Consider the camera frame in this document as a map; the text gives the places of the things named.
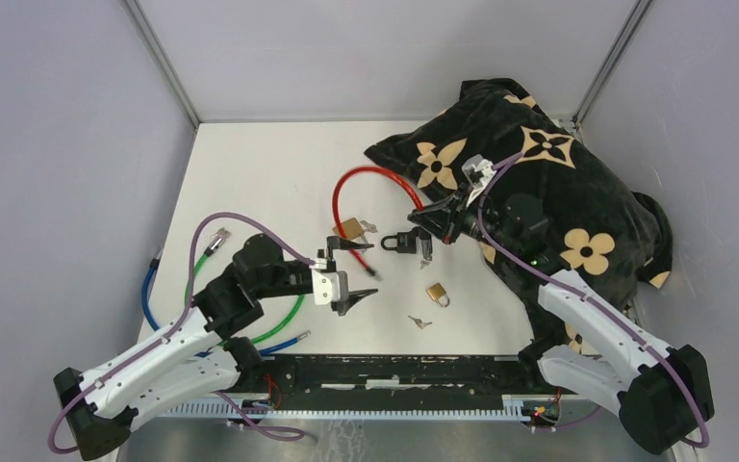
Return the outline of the small brass padlock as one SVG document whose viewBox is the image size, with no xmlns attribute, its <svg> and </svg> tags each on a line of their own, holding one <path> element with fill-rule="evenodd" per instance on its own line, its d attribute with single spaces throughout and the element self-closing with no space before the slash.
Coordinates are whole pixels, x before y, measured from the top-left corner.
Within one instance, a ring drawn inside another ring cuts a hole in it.
<svg viewBox="0 0 739 462">
<path fill-rule="evenodd" d="M 427 296 L 438 306 L 446 308 L 450 305 L 450 297 L 440 283 L 435 283 L 425 289 Z"/>
</svg>

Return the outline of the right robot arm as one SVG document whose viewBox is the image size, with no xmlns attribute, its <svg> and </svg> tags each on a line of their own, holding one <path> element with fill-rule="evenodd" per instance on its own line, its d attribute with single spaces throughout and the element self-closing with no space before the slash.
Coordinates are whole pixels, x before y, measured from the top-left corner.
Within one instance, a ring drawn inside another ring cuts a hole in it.
<svg viewBox="0 0 739 462">
<path fill-rule="evenodd" d="M 503 279 L 527 306 L 571 326 L 596 355 L 542 341 L 525 348 L 520 385 L 541 393 L 553 385 L 615 415 L 642 449 L 661 454 L 677 443 L 709 445 L 714 402 L 707 363 L 693 346 L 675 348 L 623 316 L 548 244 L 542 201 L 517 193 L 501 205 L 458 192 L 413 210 L 408 219 L 444 244 L 465 235 L 505 257 Z"/>
</svg>

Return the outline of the large brass padlock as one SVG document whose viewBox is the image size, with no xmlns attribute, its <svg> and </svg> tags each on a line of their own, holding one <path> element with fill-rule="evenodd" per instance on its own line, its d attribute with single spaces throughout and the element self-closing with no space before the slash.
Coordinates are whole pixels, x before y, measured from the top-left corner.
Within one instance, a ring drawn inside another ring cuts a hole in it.
<svg viewBox="0 0 739 462">
<path fill-rule="evenodd" d="M 357 218 L 349 218 L 340 222 L 332 228 L 332 231 L 343 239 L 349 241 L 361 243 L 366 243 L 368 241 L 366 237 L 367 230 L 362 222 Z"/>
</svg>

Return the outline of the red cable lock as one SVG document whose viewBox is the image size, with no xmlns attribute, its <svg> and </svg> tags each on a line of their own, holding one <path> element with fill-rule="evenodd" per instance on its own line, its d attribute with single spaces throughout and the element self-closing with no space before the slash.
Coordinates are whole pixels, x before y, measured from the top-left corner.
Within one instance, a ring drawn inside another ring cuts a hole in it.
<svg viewBox="0 0 739 462">
<path fill-rule="evenodd" d="M 349 171 L 347 171 L 338 180 L 332 192 L 332 196 L 331 196 L 331 211 L 333 214 L 333 219 L 335 221 L 337 235 L 340 238 L 345 238 L 343 221 L 341 220 L 340 209 L 339 209 L 340 196 L 341 196 L 342 190 L 346 182 L 349 181 L 352 177 L 360 175 L 360 174 L 370 174 L 370 173 L 381 175 L 395 182 L 396 184 L 398 184 L 410 197 L 410 199 L 412 200 L 415 206 L 416 211 L 420 211 L 424 208 L 424 204 L 421 201 L 420 196 L 416 192 L 415 188 L 412 187 L 403 177 L 394 173 L 393 171 L 387 168 L 376 167 L 376 166 L 359 166 L 359 167 L 352 168 Z"/>
</svg>

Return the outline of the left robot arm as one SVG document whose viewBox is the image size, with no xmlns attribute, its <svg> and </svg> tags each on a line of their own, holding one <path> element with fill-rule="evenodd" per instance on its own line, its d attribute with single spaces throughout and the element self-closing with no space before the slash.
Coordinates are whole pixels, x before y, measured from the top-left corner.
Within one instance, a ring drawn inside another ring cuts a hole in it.
<svg viewBox="0 0 739 462">
<path fill-rule="evenodd" d="M 183 402 L 234 386 L 257 389 L 265 376 L 263 359 L 241 332 L 263 316 L 262 300 L 310 295 L 344 315 L 373 291 L 349 290 L 334 253 L 362 247 L 330 236 L 317 258 L 305 263 L 286 259 L 282 245 L 266 234 L 250 237 L 187 311 L 99 366 L 58 372 L 53 383 L 62 413 L 55 423 L 67 424 L 74 451 L 92 461 Z"/>
</svg>

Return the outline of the small padlock keys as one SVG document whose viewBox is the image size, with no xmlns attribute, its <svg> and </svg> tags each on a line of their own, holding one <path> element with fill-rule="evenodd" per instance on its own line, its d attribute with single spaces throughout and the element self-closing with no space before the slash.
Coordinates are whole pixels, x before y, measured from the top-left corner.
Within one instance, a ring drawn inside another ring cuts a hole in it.
<svg viewBox="0 0 739 462">
<path fill-rule="evenodd" d="M 409 319 L 415 324 L 418 329 L 425 329 L 426 327 L 433 324 L 432 321 L 423 321 L 422 319 L 409 316 Z"/>
</svg>

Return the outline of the red cable lock keys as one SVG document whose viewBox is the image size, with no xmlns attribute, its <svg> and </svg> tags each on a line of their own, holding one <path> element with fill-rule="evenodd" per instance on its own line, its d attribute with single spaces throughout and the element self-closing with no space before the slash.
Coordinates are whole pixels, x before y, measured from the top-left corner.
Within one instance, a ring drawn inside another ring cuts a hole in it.
<svg viewBox="0 0 739 462">
<path fill-rule="evenodd" d="M 433 244 L 431 236 L 426 233 L 424 236 L 418 237 L 420 249 L 420 268 L 423 270 L 433 261 Z"/>
</svg>

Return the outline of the black padlock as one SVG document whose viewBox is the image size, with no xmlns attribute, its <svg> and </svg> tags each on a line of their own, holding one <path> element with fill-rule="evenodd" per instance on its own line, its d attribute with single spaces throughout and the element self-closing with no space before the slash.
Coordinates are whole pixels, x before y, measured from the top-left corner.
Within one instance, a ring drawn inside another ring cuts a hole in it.
<svg viewBox="0 0 739 462">
<path fill-rule="evenodd" d="M 409 231 L 397 232 L 393 235 L 385 236 L 382 238 L 380 244 L 381 247 L 387 251 L 394 251 L 400 254 L 420 255 L 418 237 L 424 236 L 426 233 L 428 232 L 425 229 L 416 226 Z"/>
</svg>

